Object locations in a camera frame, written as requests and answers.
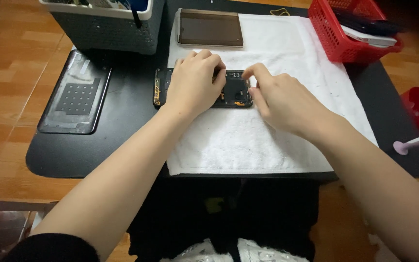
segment hand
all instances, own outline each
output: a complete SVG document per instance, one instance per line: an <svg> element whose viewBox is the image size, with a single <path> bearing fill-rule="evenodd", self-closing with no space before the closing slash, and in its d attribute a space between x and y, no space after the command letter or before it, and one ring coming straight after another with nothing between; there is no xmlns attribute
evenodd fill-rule
<svg viewBox="0 0 419 262"><path fill-rule="evenodd" d="M308 139L315 137L325 124L343 119L288 74L272 76L264 64L256 63L242 77L248 79L252 75L258 83L249 92L261 117L274 128Z"/></svg>
<svg viewBox="0 0 419 262"><path fill-rule="evenodd" d="M219 69L213 81L215 68ZM226 84L226 66L218 55L204 49L178 59L171 76L166 106L196 117L209 109Z"/></svg>

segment wooden floor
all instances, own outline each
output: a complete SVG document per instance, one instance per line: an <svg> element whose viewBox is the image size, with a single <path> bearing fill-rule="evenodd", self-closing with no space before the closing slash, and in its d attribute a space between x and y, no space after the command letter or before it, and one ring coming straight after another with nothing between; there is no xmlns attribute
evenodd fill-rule
<svg viewBox="0 0 419 262"><path fill-rule="evenodd" d="M250 0L308 8L310 0ZM399 18L398 8L390 8ZM410 17L408 21L419 18ZM402 35L405 48L381 61L398 92L419 86L419 31ZM78 180L32 174L25 154L38 120L72 47L38 0L0 0L0 200L50 202L61 199ZM320 192L319 222L311 232L316 262L372 261L376 248L345 190L328 185ZM132 261L125 236L111 261Z"/></svg>

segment white towel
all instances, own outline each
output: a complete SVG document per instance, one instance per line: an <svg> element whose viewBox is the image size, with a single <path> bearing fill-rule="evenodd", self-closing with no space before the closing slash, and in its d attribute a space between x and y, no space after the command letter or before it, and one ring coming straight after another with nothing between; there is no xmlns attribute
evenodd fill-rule
<svg viewBox="0 0 419 262"><path fill-rule="evenodd" d="M168 67L190 50L177 43L176 13ZM344 116L377 145L363 106L342 63L330 62L307 18L239 14L243 48L210 48L227 69L244 70L261 62L272 75L296 77L327 108ZM252 86L256 80L250 79ZM209 109L195 119L167 160L169 173L266 174L332 171L311 143L275 130L256 106L250 109Z"/></svg>

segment person's right hand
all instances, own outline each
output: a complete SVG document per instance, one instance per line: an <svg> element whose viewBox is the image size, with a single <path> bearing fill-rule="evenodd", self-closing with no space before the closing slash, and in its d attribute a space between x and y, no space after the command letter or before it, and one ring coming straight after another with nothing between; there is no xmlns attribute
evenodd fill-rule
<svg viewBox="0 0 419 262"><path fill-rule="evenodd" d="M324 125L343 119L288 74L272 76L264 64L256 63L242 77L248 79L252 75L258 83L249 92L261 117L274 128L307 139L325 128Z"/></svg>

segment person's left hand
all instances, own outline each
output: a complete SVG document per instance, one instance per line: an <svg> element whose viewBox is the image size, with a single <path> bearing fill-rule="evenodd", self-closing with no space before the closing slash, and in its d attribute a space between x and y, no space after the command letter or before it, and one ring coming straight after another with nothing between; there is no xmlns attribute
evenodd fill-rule
<svg viewBox="0 0 419 262"><path fill-rule="evenodd" d="M213 81L215 68L219 69ZM188 113L191 117L209 109L226 84L226 66L218 55L208 49L200 53L190 51L185 59L178 59L168 88L166 108Z"/></svg>

